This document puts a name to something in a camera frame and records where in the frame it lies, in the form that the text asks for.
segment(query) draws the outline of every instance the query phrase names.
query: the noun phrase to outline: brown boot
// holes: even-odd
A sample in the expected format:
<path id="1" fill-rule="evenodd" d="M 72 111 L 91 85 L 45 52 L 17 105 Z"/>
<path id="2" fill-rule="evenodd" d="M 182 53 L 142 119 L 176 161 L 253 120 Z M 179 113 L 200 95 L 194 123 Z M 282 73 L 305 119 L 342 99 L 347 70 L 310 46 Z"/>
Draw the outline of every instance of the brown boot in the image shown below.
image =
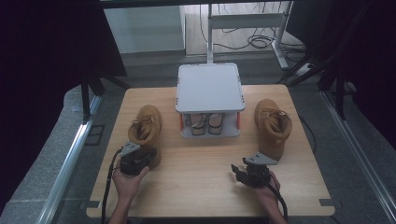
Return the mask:
<path id="1" fill-rule="evenodd" d="M 285 141 L 291 132 L 291 119 L 285 111 L 270 100 L 261 100 L 254 111 L 254 121 L 259 128 L 259 151 L 279 161 L 285 149 Z"/>
<path id="2" fill-rule="evenodd" d="M 137 113 L 136 120 L 128 130 L 129 140 L 138 144 L 141 149 L 136 151 L 137 158 L 143 158 L 148 153 L 156 150 L 156 156 L 149 164 L 155 168 L 161 161 L 160 131 L 163 121 L 160 111 L 154 105 L 145 105 Z"/>

